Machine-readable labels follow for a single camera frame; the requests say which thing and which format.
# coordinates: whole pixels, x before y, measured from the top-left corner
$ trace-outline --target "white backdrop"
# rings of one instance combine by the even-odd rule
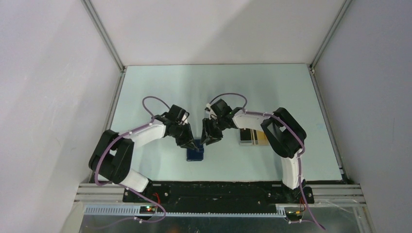
[[[56,233],[119,71],[79,0],[0,3],[0,232]]]
[[[316,67],[378,233],[411,232],[412,1],[354,1]]]
[[[343,0],[94,0],[126,65],[311,63]]]

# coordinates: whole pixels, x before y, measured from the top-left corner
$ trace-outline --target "white table surface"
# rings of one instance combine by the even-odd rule
[[[308,135],[304,177],[342,179],[305,64],[129,66],[111,129],[123,132],[148,122],[141,100],[151,95],[190,112],[193,135],[200,138],[206,103],[224,92],[245,95],[250,111],[286,108]],[[237,96],[223,99],[232,108],[243,105]],[[155,115],[167,110],[153,99],[146,105]],[[155,140],[134,149],[132,168],[157,181],[280,181],[280,157],[271,147],[240,146],[238,136],[238,130],[225,130],[222,141],[205,147],[201,162],[187,162],[186,150],[172,137]]]

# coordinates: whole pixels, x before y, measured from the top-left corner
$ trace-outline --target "blue cube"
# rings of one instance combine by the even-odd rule
[[[203,153],[205,152],[205,148],[203,145],[200,145],[200,139],[195,139],[194,143],[197,146],[197,150],[187,149],[186,151],[186,161],[202,161],[203,160]]]

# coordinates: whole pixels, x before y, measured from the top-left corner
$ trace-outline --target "aluminum frame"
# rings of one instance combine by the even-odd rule
[[[311,207],[366,207],[359,184],[308,184],[312,188],[314,204]],[[117,184],[97,186],[81,183],[74,202],[87,205],[147,205],[147,203],[124,203],[124,188]],[[276,204],[276,207],[299,207],[299,204]]]
[[[345,0],[339,9],[338,14],[336,15],[335,19],[333,20],[332,25],[330,26],[329,30],[326,33],[325,38],[323,39],[318,51],[316,52],[315,57],[313,58],[312,63],[310,64],[310,67],[315,68],[316,65],[318,64],[319,60],[322,57],[323,52],[325,51],[327,45],[329,44],[332,36],[335,34],[336,29],[340,25],[343,17],[345,16],[350,4],[352,3],[353,0]]]
[[[322,99],[322,95],[320,93],[319,86],[317,84],[315,75],[314,75],[314,68],[316,67],[319,59],[321,58],[324,50],[326,49],[328,43],[330,42],[332,36],[336,32],[342,18],[344,17],[348,7],[352,3],[353,0],[345,0],[342,4],[342,7],[339,10],[339,13],[336,15],[334,22],[332,23],[328,33],[326,34],[325,38],[322,41],[321,46],[319,47],[313,61],[310,65],[308,65],[308,70],[310,73],[310,77],[312,79],[313,87],[315,89],[316,96],[318,98],[318,102],[322,111],[322,115],[325,120],[326,128],[332,143],[332,148],[335,152],[336,159],[342,170],[344,175],[348,175],[344,169],[342,158],[339,153],[338,146],[336,144],[335,136],[332,131],[331,124],[329,122],[329,118],[327,116],[327,111],[325,108],[325,104]],[[96,12],[91,0],[82,0],[82,3],[88,12],[90,19],[92,20],[93,24],[96,26],[96,30],[100,34],[103,42],[105,43],[108,51],[110,52],[111,56],[113,57],[115,63],[117,64],[120,70],[120,78],[119,82],[116,87],[116,91],[113,96],[112,103],[110,105],[109,112],[106,117],[104,129],[109,129],[111,127],[114,113],[117,107],[117,103],[120,96],[120,91],[123,85],[124,76],[126,73],[127,67],[124,66],[123,62],[121,61],[116,48],[111,41],[107,31],[104,28],[102,21],[99,18],[98,13]],[[365,198],[363,196],[361,186],[359,184],[314,184],[309,185],[313,190],[313,195],[315,198],[315,203],[310,204],[311,207],[352,207],[355,216],[357,217],[358,227],[361,233],[374,233],[376,232],[368,209],[366,205]],[[124,189],[116,184],[107,184],[104,187],[97,186],[93,183],[81,183],[77,190],[76,197],[74,202],[83,202],[86,207],[97,207],[97,206],[107,206],[110,208],[119,208],[119,207],[131,207],[134,210],[136,206],[146,205],[147,203],[123,203]],[[298,207],[298,204],[277,204],[276,207],[280,210],[284,210],[284,208],[290,207]],[[178,216],[192,216],[193,213],[179,213]]]
[[[87,204],[85,206],[85,215],[111,215],[111,216],[162,216],[163,213],[141,214],[140,208],[150,205],[149,203],[141,203],[136,205],[95,205]],[[265,214],[213,214],[213,213],[180,213],[167,212],[168,217],[280,217],[285,218],[286,212],[284,207],[278,207],[276,213]]]

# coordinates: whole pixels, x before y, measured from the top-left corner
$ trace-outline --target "purple cable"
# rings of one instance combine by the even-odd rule
[[[301,176],[302,176],[302,161],[300,160],[300,156],[305,152],[305,145],[303,144],[302,140],[300,140],[300,138],[298,137],[298,135],[296,135],[296,133],[292,130],[292,128],[290,128],[289,125],[287,125],[282,119],[280,119],[279,117],[272,115],[272,114],[268,114],[268,113],[259,113],[259,112],[247,112],[248,114],[252,114],[252,115],[260,115],[260,116],[270,116],[273,119],[279,121],[292,135],[293,137],[299,142],[300,146],[302,147],[302,151],[300,153],[297,154],[297,162],[298,162],[298,167],[299,167],[299,176],[298,176],[298,180],[299,180],[299,188],[300,188],[300,192],[303,194],[303,187],[302,187],[302,180],[301,180]],[[315,218],[315,216],[312,213],[312,210],[310,209],[309,205],[308,205],[308,201],[306,200],[305,195],[302,195],[303,197],[303,201],[306,204],[306,208],[309,211],[310,216],[312,216],[313,222],[322,230],[326,231],[326,228],[324,226],[322,226]]]
[[[105,228],[114,226],[114,225],[118,224],[119,222],[123,222],[123,221],[126,221],[126,220],[139,220],[139,221],[141,221],[141,222],[154,223],[154,222],[160,222],[160,221],[162,221],[162,220],[166,217],[166,210],[165,210],[165,208],[164,208],[161,204],[150,200],[149,198],[147,198],[147,197],[143,196],[142,194],[140,194],[138,191],[136,191],[136,190],[134,190],[134,189],[131,189],[131,188],[128,188],[128,187],[124,186],[123,184],[120,184],[120,186],[122,186],[123,188],[126,188],[126,189],[128,189],[128,190],[130,190],[130,191],[132,191],[134,194],[138,195],[139,197],[141,197],[141,198],[145,199],[146,201],[148,201],[148,202],[150,202],[150,203],[158,206],[158,207],[163,211],[163,216],[162,216],[161,218],[159,218],[159,219],[157,219],[157,220],[153,220],[153,221],[144,220],[144,219],[138,218],[138,217],[136,217],[136,216],[134,216],[134,217],[125,217],[125,218],[119,219],[119,220],[117,220],[117,221],[115,221],[115,222],[112,222],[112,223],[110,223],[109,225],[106,225],[106,226],[102,226],[102,227],[88,227],[88,228],[94,229],[94,230],[101,230],[101,229],[105,229]]]
[[[94,183],[95,183],[95,184],[97,184],[98,186],[102,186],[102,185],[105,185],[105,184],[109,183],[109,182],[101,183],[101,182],[99,181],[99,171],[100,171],[100,167],[102,166],[103,159],[106,157],[107,153],[109,153],[110,148],[112,148],[112,146],[113,146],[117,141],[119,141],[121,138],[129,135],[130,132],[134,133],[134,132],[140,131],[140,130],[142,130],[142,129],[145,129],[145,128],[147,128],[147,127],[150,125],[150,123],[152,123],[153,121],[154,121],[154,120],[152,119],[149,123],[147,123],[147,124],[145,124],[145,125],[142,125],[142,126],[140,126],[140,127],[134,128],[134,129],[132,129],[132,130],[129,130],[129,131],[125,132],[125,133],[120,134],[118,137],[116,137],[116,138],[107,146],[107,148],[104,150],[104,152],[103,152],[102,156],[100,157],[100,160],[99,160],[99,162],[97,163],[97,166],[96,166],[96,170],[95,170],[95,174],[94,174]],[[138,218],[138,217],[126,217],[126,218],[120,219],[120,220],[118,220],[118,221],[116,221],[116,222],[114,222],[114,223],[111,223],[111,224],[109,224],[109,225],[107,225],[107,226],[98,227],[98,228],[93,228],[93,229],[96,229],[96,230],[104,229],[104,228],[107,228],[107,227],[111,227],[111,226],[113,226],[113,225],[115,225],[115,224],[117,224],[117,223],[119,223],[119,222],[122,222],[122,221],[125,221],[125,220],[130,220],[130,219],[136,219],[136,220],[139,219],[139,221],[142,221],[142,222],[154,223],[154,222],[162,221],[162,220],[166,217],[166,210],[165,210],[165,208],[164,208],[162,205],[160,205],[160,204],[157,203],[157,202],[154,202],[154,201],[150,200],[149,198],[143,196],[142,194],[140,194],[138,191],[136,191],[136,190],[134,190],[134,189],[128,188],[128,187],[126,187],[126,186],[124,186],[124,185],[122,185],[122,184],[119,184],[119,185],[122,186],[122,187],[124,187],[124,188],[126,188],[126,189],[129,189],[130,191],[132,191],[133,193],[135,193],[135,194],[138,195],[139,197],[141,197],[141,198],[145,199],[146,201],[148,201],[148,202],[154,204],[155,206],[159,207],[159,208],[163,211],[163,216],[162,216],[160,219],[153,220],[153,221],[140,219],[140,218]]]
[[[216,96],[215,98],[213,98],[212,101],[210,101],[209,103],[212,104],[212,102],[215,99],[219,98],[220,96],[226,96],[226,95],[234,95],[234,96],[240,96],[240,97],[244,98],[245,104],[243,105],[242,110],[243,110],[243,112],[245,112],[245,107],[247,105],[247,98],[244,95],[241,95],[239,93],[234,93],[234,92],[223,93],[223,94],[220,94],[220,95]]]
[[[312,220],[302,220],[302,221],[290,221],[291,223],[302,223],[302,222],[311,222],[311,223],[315,223]]]
[[[152,116],[152,118],[154,117],[153,113],[152,113],[152,112],[146,107],[146,105],[144,104],[144,101],[145,101],[146,99],[155,99],[155,100],[158,100],[158,101],[162,102],[164,105],[166,105],[166,107],[167,107],[168,109],[170,109],[170,107],[166,104],[166,102],[163,101],[161,98],[158,98],[158,97],[156,97],[156,96],[146,96],[146,97],[144,97],[144,98],[142,99],[142,105],[143,105],[143,108]]]

